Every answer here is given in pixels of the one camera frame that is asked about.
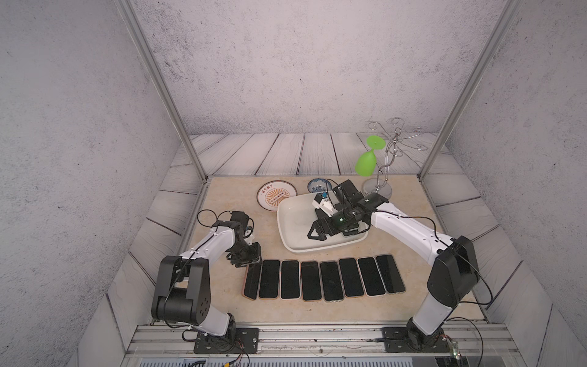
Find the phone dark case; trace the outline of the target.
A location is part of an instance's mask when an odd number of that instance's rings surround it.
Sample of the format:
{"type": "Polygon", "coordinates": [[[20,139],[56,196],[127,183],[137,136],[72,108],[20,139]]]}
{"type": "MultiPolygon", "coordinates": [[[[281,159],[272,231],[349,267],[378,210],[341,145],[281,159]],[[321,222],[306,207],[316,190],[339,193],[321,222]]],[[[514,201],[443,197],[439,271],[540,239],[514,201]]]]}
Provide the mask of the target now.
{"type": "Polygon", "coordinates": [[[287,260],[281,263],[281,299],[298,299],[301,296],[300,263],[287,260]]]}
{"type": "Polygon", "coordinates": [[[362,234],[363,232],[364,232],[364,230],[361,230],[361,229],[345,229],[342,231],[342,234],[345,237],[348,237],[348,236],[352,236],[352,235],[359,235],[359,234],[362,234]]]}
{"type": "Polygon", "coordinates": [[[358,264],[367,295],[370,297],[384,295],[386,290],[376,260],[374,258],[359,258],[358,264]]]}

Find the phone with pink case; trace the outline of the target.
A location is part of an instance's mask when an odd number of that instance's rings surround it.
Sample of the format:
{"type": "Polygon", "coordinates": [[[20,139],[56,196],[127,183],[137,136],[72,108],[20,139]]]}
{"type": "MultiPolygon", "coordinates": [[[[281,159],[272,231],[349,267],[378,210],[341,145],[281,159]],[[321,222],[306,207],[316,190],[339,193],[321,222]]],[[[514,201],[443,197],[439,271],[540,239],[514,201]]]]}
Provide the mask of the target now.
{"type": "Polygon", "coordinates": [[[339,269],[347,298],[361,297],[365,294],[359,266],[355,258],[341,258],[339,269]]]}

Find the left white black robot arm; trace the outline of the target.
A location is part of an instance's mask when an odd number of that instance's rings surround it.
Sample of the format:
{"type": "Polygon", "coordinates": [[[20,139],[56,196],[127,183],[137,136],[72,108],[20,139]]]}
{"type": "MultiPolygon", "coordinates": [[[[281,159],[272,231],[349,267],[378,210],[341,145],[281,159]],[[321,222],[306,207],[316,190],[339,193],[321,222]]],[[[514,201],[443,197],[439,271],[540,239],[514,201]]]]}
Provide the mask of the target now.
{"type": "Polygon", "coordinates": [[[201,333],[233,338],[234,317],[212,305],[212,265],[226,256],[242,268],[260,263],[261,246],[245,235],[239,221],[218,221],[192,249],[165,257],[159,266],[151,316],[167,324],[183,323],[201,333]]]}

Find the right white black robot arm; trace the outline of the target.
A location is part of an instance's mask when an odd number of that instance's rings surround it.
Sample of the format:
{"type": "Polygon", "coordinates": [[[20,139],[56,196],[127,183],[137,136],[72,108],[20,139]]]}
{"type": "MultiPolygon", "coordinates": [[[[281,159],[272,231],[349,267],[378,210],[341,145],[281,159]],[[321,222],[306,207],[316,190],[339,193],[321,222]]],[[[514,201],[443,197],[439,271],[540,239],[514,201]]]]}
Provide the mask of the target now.
{"type": "Polygon", "coordinates": [[[324,241],[327,237],[352,231],[359,223],[380,229],[414,250],[432,266],[427,281],[428,294],[408,328],[416,336],[432,336],[462,299],[479,283],[478,263],[472,242],[460,236],[454,239],[408,216],[380,194],[342,198],[334,205],[326,194],[317,194],[312,204],[322,213],[310,227],[307,237],[324,241]]]}

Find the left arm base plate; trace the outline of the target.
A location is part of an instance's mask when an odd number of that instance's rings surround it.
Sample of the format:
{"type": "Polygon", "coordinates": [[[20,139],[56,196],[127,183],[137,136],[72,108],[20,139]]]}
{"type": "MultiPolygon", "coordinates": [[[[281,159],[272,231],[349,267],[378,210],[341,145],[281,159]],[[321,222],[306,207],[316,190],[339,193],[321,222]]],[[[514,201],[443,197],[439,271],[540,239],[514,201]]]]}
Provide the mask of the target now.
{"type": "Polygon", "coordinates": [[[258,351],[259,329],[237,327],[226,336],[198,333],[194,342],[195,354],[255,354],[258,351]]]}

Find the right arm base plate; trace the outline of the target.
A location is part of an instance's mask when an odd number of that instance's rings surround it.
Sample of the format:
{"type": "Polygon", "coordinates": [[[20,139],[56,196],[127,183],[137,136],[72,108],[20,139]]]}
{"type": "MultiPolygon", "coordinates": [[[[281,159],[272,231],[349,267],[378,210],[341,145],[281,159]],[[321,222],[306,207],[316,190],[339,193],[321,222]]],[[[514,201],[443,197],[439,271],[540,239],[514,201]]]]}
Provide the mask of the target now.
{"type": "Polygon", "coordinates": [[[442,335],[441,328],[429,336],[424,335],[417,328],[382,328],[386,353],[449,353],[451,347],[442,335]]]}

